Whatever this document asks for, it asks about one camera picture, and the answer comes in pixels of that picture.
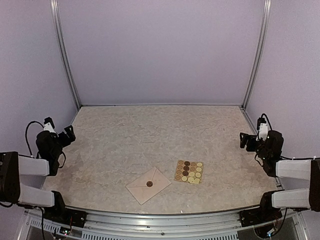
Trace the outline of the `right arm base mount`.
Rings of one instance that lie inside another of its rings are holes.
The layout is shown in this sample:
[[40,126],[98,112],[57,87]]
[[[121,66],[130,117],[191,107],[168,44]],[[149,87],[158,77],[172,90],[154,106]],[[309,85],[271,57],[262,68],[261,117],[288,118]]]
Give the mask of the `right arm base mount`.
[[272,205],[272,194],[276,192],[277,190],[265,192],[262,195],[259,207],[240,211],[241,226],[249,227],[281,219],[283,216],[281,208],[276,208]]

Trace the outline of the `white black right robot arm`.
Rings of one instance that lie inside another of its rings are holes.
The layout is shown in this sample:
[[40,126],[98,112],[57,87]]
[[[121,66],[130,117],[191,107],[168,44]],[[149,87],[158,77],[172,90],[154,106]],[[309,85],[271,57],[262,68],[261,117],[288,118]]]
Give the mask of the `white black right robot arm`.
[[256,210],[256,218],[266,222],[276,209],[307,209],[320,211],[320,159],[281,159],[284,138],[275,130],[269,130],[262,136],[239,134],[240,148],[255,152],[262,160],[260,166],[273,178],[291,178],[309,182],[309,187],[270,191],[262,195],[260,207]]

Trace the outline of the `round brown seal sticker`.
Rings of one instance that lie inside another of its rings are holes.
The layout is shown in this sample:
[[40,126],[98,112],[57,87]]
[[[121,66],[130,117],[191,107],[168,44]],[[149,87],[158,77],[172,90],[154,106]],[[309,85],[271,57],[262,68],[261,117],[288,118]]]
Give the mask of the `round brown seal sticker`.
[[153,182],[152,182],[152,181],[148,181],[148,182],[146,183],[146,186],[149,187],[149,188],[152,187],[152,186],[153,186]]

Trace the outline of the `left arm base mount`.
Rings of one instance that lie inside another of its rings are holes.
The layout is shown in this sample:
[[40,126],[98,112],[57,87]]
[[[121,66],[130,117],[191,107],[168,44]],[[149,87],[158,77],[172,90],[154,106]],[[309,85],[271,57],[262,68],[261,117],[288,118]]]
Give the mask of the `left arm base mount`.
[[84,228],[88,214],[82,210],[66,207],[61,193],[58,191],[52,191],[52,193],[54,205],[44,207],[44,218],[71,227]]

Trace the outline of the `translucent pink envelope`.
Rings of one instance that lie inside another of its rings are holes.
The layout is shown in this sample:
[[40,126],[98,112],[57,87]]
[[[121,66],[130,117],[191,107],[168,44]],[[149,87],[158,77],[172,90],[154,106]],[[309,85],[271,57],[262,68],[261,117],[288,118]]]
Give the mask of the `translucent pink envelope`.
[[145,172],[133,182],[125,187],[137,200],[140,205],[143,205],[155,195],[160,193],[172,182],[167,179],[156,167]]

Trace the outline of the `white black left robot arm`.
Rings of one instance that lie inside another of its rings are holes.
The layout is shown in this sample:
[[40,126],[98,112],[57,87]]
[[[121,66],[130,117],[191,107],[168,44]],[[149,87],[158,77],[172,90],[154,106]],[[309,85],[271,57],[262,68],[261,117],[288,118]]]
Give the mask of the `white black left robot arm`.
[[63,132],[56,133],[54,128],[46,123],[36,136],[36,146],[39,157],[21,155],[16,151],[0,154],[0,205],[10,208],[18,205],[24,208],[50,209],[50,214],[63,223],[70,218],[70,211],[65,207],[61,193],[42,190],[25,185],[20,176],[54,177],[60,165],[60,156],[65,156],[63,148],[76,140],[72,125]]

